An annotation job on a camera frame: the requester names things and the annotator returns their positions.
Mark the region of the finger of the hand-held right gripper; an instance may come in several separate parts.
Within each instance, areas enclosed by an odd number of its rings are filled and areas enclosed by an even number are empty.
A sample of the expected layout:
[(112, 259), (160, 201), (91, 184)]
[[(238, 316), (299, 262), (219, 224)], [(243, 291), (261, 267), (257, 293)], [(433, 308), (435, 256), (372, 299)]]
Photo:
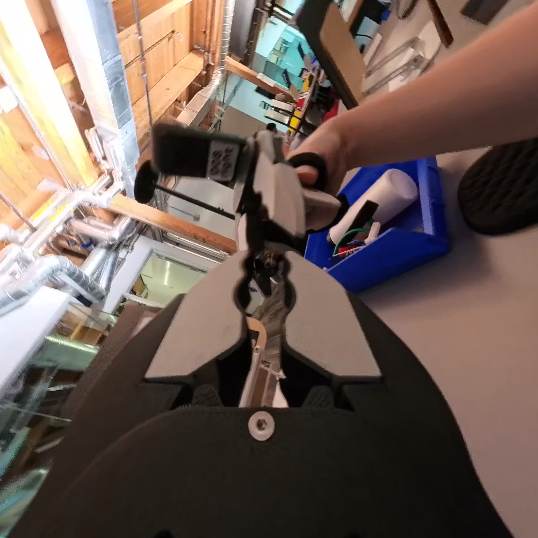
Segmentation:
[(288, 165), (269, 165), (263, 177), (263, 204), (271, 222), (293, 237), (306, 230), (303, 188)]
[(247, 237), (248, 214), (235, 214), (235, 243), (237, 251), (249, 252), (251, 247)]

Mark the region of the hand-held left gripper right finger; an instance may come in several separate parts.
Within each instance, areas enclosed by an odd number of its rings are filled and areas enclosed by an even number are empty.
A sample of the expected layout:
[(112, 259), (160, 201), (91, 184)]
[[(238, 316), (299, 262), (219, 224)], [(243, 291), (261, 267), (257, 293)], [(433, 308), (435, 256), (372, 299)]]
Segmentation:
[(293, 292), (285, 321), (290, 351), (332, 376), (380, 376), (345, 288), (293, 251), (285, 259)]

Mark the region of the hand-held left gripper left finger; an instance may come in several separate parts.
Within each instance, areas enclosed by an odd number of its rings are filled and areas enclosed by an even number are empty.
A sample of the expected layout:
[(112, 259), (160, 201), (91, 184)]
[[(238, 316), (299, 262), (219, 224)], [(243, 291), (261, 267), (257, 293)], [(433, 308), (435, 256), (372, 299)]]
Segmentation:
[(146, 377), (189, 377), (213, 360), (250, 344), (238, 286), (246, 277), (247, 251), (210, 270), (182, 299)]

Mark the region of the black rod with round disc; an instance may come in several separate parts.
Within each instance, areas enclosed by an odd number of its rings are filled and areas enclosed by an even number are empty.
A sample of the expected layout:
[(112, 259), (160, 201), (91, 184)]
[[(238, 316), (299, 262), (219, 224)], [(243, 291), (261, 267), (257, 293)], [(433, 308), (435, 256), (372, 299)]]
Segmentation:
[(160, 174), (153, 168), (150, 160), (145, 161), (139, 168), (134, 182), (134, 198), (137, 202), (148, 204), (156, 190), (159, 190), (169, 196), (181, 199), (192, 205), (196, 205), (202, 209), (218, 214), (227, 219), (234, 220), (233, 214), (226, 212), (224, 209), (209, 205), (203, 201), (192, 198), (188, 195), (169, 189), (159, 183)]

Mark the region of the white cylinder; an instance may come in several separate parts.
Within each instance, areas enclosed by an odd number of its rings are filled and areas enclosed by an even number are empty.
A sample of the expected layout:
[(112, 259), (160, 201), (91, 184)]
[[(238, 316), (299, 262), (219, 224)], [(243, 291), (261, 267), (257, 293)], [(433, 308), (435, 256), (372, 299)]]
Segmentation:
[(399, 169), (388, 169), (329, 229), (327, 242), (336, 246), (347, 232), (363, 228), (370, 220), (384, 225), (418, 197), (412, 177)]

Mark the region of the blue plastic bin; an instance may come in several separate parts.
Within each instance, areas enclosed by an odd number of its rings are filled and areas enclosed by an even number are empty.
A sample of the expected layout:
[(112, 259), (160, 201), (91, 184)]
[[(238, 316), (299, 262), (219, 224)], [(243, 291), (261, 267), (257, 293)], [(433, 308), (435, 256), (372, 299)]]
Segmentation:
[(326, 268), (347, 291), (363, 292), (437, 259), (450, 250), (445, 204), (436, 157), (359, 169), (340, 190), (356, 202), (382, 173), (398, 169), (418, 187), (418, 199), (384, 224), (373, 242), (346, 257), (333, 257), (327, 232), (310, 235), (305, 258)]

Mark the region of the person's right forearm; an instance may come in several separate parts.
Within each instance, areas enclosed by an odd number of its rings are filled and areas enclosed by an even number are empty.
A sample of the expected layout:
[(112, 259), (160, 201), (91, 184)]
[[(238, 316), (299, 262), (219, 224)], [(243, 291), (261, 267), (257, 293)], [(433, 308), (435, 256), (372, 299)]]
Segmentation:
[(338, 118), (346, 171), (537, 137), (537, 3)]

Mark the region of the person's right hand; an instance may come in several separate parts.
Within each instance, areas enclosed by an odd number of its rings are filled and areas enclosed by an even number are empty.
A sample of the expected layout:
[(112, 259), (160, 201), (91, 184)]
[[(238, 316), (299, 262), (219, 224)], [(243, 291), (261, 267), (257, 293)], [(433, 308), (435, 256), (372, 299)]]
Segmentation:
[(304, 153), (317, 154), (326, 165), (324, 191), (331, 195), (338, 194), (346, 173), (358, 167), (358, 165), (349, 164), (348, 144), (345, 138), (346, 126), (342, 123), (342, 119), (343, 116), (334, 117), (323, 123), (287, 156), (287, 160), (290, 161)]

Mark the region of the wooden board with black panel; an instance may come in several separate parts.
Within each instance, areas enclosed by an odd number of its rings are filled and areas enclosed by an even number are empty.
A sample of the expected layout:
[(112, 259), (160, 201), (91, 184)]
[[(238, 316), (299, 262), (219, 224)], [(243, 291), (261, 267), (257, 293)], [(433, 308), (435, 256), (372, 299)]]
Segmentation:
[(366, 66), (337, 4), (305, 1), (296, 24), (346, 109), (359, 106)]

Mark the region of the black textured pad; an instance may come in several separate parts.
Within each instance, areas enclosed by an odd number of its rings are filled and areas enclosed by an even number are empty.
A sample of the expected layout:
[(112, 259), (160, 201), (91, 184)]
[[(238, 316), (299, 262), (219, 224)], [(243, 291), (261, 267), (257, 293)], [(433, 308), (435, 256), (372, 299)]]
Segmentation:
[(537, 138), (489, 149), (463, 175), (457, 201), (467, 226), (482, 235), (537, 225)]

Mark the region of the silver flexible duct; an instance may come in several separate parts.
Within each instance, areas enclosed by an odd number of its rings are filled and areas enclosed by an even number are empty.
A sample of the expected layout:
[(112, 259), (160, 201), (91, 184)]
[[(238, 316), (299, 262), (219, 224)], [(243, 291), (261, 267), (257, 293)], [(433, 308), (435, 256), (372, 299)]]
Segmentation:
[(219, 56), (217, 58), (218, 61), (212, 79), (206, 88), (206, 94), (210, 101), (214, 101), (217, 97), (219, 87), (225, 78), (225, 61), (229, 52), (235, 4), (236, 1), (225, 1), (224, 3), (221, 43), (219, 48)]

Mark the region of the silver ventilation duct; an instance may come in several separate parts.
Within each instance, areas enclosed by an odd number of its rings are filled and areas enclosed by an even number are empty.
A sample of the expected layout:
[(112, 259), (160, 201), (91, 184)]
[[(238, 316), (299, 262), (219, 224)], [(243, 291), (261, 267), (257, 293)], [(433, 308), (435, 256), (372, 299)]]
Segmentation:
[(18, 308), (41, 287), (56, 280), (75, 288), (91, 303), (105, 299), (108, 294), (67, 257), (46, 255), (38, 258), (19, 278), (1, 287), (1, 315)]

